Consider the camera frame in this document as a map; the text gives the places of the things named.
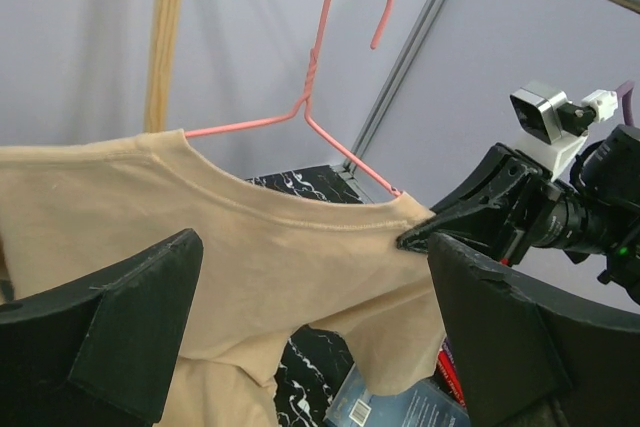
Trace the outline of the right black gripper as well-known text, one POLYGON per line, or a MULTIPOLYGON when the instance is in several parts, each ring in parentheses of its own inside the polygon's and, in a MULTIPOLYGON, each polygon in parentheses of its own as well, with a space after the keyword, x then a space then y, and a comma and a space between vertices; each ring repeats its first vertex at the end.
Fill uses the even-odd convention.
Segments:
POLYGON ((562 195, 547 169, 497 143, 431 208, 436 215, 399 235, 396 247, 426 254, 429 238, 446 234, 503 265, 518 265, 546 236, 547 219, 562 195))

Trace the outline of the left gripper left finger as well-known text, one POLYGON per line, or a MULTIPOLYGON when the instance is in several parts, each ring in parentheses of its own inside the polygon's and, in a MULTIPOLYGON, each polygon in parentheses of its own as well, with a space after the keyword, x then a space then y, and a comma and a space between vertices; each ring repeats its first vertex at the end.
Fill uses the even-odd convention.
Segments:
POLYGON ((160 421, 202 258, 184 229, 2 305, 2 421, 160 421))

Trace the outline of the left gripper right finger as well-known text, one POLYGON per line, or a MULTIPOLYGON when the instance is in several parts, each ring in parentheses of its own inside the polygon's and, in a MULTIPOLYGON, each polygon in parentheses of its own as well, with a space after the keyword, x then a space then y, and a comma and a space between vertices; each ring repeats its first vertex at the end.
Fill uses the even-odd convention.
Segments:
POLYGON ((428 263, 472 425, 638 425, 638 315, 444 234, 428 263))

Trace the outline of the beige t shirt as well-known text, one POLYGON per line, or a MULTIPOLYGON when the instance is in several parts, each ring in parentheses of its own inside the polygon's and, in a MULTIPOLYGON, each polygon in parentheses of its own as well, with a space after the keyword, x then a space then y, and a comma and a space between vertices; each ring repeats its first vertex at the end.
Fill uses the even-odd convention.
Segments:
POLYGON ((201 237, 165 426, 276 425, 275 374, 304 325, 339 334, 376 395, 431 376, 445 329, 428 262, 395 244, 429 215, 408 194, 334 204, 253 185, 180 130, 1 151, 2 273, 18 297, 186 228, 201 237))

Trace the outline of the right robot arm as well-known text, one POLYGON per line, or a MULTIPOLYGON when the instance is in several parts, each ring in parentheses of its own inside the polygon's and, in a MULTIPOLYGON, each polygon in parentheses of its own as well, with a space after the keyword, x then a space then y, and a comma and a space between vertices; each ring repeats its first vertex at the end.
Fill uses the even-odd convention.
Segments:
POLYGON ((506 266, 532 248, 558 249, 574 264, 603 255, 597 279, 639 299, 639 130, 618 125, 578 154, 569 180, 554 180, 530 156, 502 143, 433 207, 434 217, 396 240, 425 253, 434 232, 447 234, 506 266))

